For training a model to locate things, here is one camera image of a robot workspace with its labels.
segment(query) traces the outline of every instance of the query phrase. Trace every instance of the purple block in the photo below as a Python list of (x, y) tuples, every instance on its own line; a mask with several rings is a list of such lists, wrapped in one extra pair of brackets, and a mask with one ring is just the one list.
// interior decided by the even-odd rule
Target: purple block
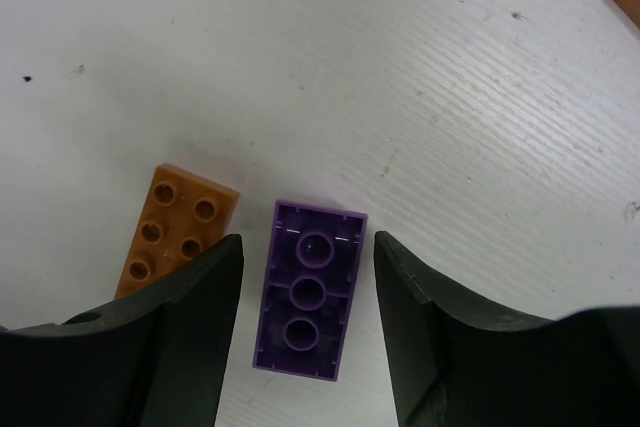
[(253, 366), (336, 380), (367, 215), (279, 200)]

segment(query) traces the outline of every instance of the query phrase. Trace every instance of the circular hole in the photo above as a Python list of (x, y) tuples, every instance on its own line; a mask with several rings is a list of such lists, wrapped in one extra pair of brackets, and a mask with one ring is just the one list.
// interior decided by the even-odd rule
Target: circular hole
[(296, 254), (303, 265), (311, 269), (319, 269), (331, 262), (333, 243), (324, 234), (317, 232), (306, 234), (298, 241)]
[(65, 322), (65, 325), (84, 324), (85, 322), (93, 322), (102, 317), (100, 312), (83, 312)]
[(162, 230), (160, 229), (160, 226), (153, 222), (143, 225), (140, 232), (142, 234), (142, 238), (151, 243), (159, 241), (160, 237), (162, 237)]
[(193, 259), (196, 255), (202, 252), (202, 247), (200, 243), (193, 239), (188, 239), (182, 242), (182, 255), (186, 259)]
[(161, 182), (153, 189), (153, 196), (161, 205), (171, 205), (176, 194), (173, 187), (165, 182)]
[(149, 266), (140, 260), (136, 260), (129, 265), (129, 275), (135, 280), (144, 280), (149, 277), (150, 273)]
[(207, 199), (196, 202), (193, 210), (196, 213), (196, 218), (202, 222), (209, 222), (216, 215), (216, 208), (213, 202)]
[(318, 343), (318, 329), (307, 319), (294, 319), (284, 328), (284, 341), (293, 350), (311, 350)]
[(289, 292), (293, 305), (302, 310), (315, 310), (325, 300), (324, 286), (315, 279), (302, 278), (293, 283)]

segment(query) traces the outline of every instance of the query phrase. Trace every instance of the white surface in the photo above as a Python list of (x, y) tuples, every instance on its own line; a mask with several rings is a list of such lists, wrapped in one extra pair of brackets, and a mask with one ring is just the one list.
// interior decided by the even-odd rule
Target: white surface
[(0, 12), (0, 323), (112, 298), (157, 164), (235, 187), (247, 263), (219, 426), (395, 425), (371, 237), (339, 381), (251, 368), (277, 197), (368, 212), (534, 314), (640, 299), (640, 31), (609, 0)]

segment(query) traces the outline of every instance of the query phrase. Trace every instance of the lego stud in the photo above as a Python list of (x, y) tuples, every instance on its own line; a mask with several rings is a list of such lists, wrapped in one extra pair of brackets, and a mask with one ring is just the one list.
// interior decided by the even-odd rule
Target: lego stud
[(307, 232), (296, 245), (296, 257), (310, 269), (325, 267), (334, 255), (333, 240), (322, 232)]
[(327, 292), (324, 285), (313, 277), (300, 277), (291, 284), (289, 298), (300, 310), (316, 310), (324, 304)]
[(150, 244), (156, 244), (160, 242), (160, 239), (164, 237), (164, 231), (162, 226), (157, 222), (148, 221), (142, 224), (140, 228), (140, 235), (142, 238)]
[(129, 275), (138, 282), (147, 280), (152, 272), (153, 263), (142, 257), (135, 258), (129, 263)]
[(193, 206), (193, 215), (200, 222), (211, 222), (216, 216), (216, 206), (211, 199), (199, 199)]
[(319, 338), (318, 327), (310, 319), (295, 317), (284, 326), (284, 342), (298, 352), (313, 349)]
[(180, 246), (180, 252), (185, 259), (191, 260), (202, 252), (202, 245), (196, 239), (185, 239)]
[(158, 182), (153, 187), (153, 198), (158, 204), (168, 207), (176, 200), (176, 189), (171, 182)]

